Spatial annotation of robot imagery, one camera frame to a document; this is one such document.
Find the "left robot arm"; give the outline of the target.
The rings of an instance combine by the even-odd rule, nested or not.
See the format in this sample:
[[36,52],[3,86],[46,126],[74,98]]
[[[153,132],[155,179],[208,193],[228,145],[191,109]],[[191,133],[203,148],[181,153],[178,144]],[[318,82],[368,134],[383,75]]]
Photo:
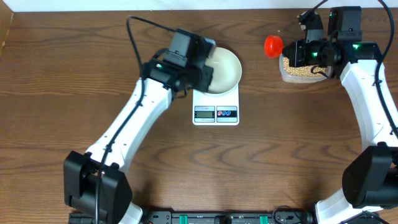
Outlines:
[[92,223],[139,223],[126,174],[139,146],[176,94],[206,92],[213,68],[206,66],[216,42],[177,29],[169,48],[140,66],[130,99],[106,132],[85,153],[69,153],[63,164],[66,205],[92,216]]

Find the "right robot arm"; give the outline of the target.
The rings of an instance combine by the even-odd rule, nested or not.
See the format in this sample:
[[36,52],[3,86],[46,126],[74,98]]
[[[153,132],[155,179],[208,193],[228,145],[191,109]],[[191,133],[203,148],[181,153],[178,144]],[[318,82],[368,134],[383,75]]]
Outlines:
[[328,27],[314,9],[298,16],[305,38],[283,48],[291,67],[331,67],[354,108],[362,151],[345,169],[342,187],[317,202],[306,223],[366,222],[397,206],[397,108],[384,74],[384,53],[365,42],[361,8],[334,7]]

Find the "red plastic measuring scoop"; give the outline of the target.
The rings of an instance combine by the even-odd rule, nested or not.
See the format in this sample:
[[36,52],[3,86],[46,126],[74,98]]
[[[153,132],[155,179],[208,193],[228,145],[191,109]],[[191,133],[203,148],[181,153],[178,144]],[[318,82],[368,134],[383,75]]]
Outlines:
[[282,54],[284,44],[282,39],[276,35],[267,36],[264,42],[264,51],[268,58],[276,58]]

